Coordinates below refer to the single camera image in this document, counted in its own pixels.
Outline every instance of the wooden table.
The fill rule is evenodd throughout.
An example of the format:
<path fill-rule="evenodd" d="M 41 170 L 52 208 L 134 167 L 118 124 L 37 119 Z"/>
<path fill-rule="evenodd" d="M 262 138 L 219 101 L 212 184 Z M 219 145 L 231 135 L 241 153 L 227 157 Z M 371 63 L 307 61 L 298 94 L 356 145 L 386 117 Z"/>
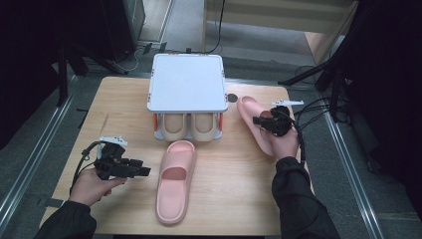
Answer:
<path fill-rule="evenodd" d="M 152 113 L 146 108 L 148 88 L 147 79 L 103 79 L 53 198 L 68 199 L 83 149 L 100 135 L 121 135 L 128 142 L 123 156 L 143 160 L 151 172 L 147 177 L 130 178 L 92 206 L 97 233 L 280 235 L 279 208 L 271 193 L 276 161 L 262 153 L 234 103 L 224 113 L 219 140 L 194 142 L 198 158 L 186 217 L 173 226 L 158 222 L 155 200 L 159 165 L 169 142 L 153 136 Z M 227 93 L 251 96 L 262 104 L 288 99 L 282 87 L 227 84 Z M 90 156 L 96 157 L 95 149 Z M 55 210 L 48 208 L 42 223 Z"/>

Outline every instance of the slipper strap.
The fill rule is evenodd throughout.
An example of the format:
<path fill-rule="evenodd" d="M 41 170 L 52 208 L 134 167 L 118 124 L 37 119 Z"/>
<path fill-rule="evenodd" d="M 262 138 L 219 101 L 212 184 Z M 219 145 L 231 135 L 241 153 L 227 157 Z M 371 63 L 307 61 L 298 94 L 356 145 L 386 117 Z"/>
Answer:
<path fill-rule="evenodd" d="M 181 167 L 191 173 L 194 165 L 194 151 L 169 151 L 164 154 L 161 164 L 161 173 L 168 168 Z"/>

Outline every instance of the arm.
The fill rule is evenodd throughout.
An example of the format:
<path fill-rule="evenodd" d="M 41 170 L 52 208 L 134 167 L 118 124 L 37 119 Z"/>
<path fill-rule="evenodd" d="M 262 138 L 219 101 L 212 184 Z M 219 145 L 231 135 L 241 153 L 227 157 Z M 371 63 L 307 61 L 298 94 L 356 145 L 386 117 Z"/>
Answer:
<path fill-rule="evenodd" d="M 97 221 L 89 206 L 67 201 L 44 222 L 35 239 L 93 238 Z"/>
<path fill-rule="evenodd" d="M 82 171 L 69 200 L 46 220 L 35 238 L 92 238 L 97 221 L 90 215 L 90 206 L 125 182 L 126 178 L 101 180 L 94 168 Z"/>
<path fill-rule="evenodd" d="M 273 196 L 280 208 L 282 237 L 339 238 L 326 211 L 311 192 L 307 171 L 293 157 L 285 157 L 276 164 Z"/>

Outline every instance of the shoe rack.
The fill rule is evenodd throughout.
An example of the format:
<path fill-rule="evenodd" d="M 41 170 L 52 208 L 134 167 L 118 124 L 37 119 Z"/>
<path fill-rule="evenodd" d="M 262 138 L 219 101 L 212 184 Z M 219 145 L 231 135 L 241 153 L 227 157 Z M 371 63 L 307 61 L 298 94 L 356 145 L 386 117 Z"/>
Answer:
<path fill-rule="evenodd" d="M 213 139 L 219 139 L 223 112 L 228 109 L 222 58 L 200 54 L 155 55 L 147 108 L 153 113 L 157 139 L 166 140 L 165 114 L 186 115 L 186 134 L 181 139 L 195 139 L 191 128 L 195 114 L 213 114 L 217 127 Z"/>

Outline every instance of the human hand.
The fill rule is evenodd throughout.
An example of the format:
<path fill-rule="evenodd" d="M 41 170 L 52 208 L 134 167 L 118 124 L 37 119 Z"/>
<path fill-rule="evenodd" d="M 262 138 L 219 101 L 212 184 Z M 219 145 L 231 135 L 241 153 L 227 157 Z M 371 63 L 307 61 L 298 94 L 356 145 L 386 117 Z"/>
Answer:
<path fill-rule="evenodd" d="M 95 168 L 85 169 L 80 173 L 69 200 L 92 206 L 103 196 L 110 195 L 112 188 L 122 185 L 126 181 L 127 178 L 119 177 L 101 180 Z"/>
<path fill-rule="evenodd" d="M 270 135 L 270 142 L 273 145 L 273 153 L 277 159 L 284 157 L 296 157 L 299 148 L 298 132 L 291 128 L 283 136 Z"/>

